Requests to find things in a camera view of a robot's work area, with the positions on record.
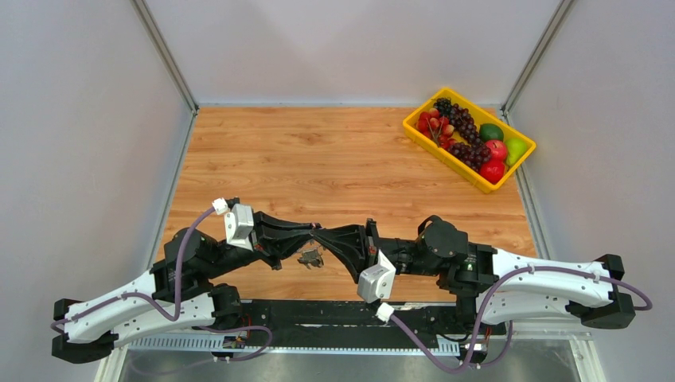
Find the metal keyring with keys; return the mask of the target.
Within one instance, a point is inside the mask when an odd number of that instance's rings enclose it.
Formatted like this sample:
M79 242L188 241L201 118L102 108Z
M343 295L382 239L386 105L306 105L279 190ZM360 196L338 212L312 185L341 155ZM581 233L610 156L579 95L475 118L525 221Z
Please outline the metal keyring with keys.
M322 246L315 240L309 240L298 250L297 261L307 269L323 267Z

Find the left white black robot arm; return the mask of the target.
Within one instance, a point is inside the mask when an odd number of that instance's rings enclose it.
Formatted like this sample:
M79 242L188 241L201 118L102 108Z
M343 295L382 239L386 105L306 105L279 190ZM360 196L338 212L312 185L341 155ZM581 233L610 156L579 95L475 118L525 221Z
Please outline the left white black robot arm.
M129 283L88 301L56 301L51 354L86 364L175 329L250 332L237 288L212 280L255 261L277 270L321 227L253 212L234 200L213 205L166 244L163 260Z

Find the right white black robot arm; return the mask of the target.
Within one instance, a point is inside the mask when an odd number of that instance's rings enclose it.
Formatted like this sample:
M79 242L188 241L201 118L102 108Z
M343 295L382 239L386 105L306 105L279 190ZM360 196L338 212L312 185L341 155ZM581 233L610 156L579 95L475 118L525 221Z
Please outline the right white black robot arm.
M535 259L472 243L436 215L417 232L414 240L383 238L369 221L314 228L310 236L345 265L367 303L390 298L397 275L435 277L456 297L456 325L469 333L484 324L566 317L593 329L625 329L636 315L619 289L625 271L617 255L588 263Z

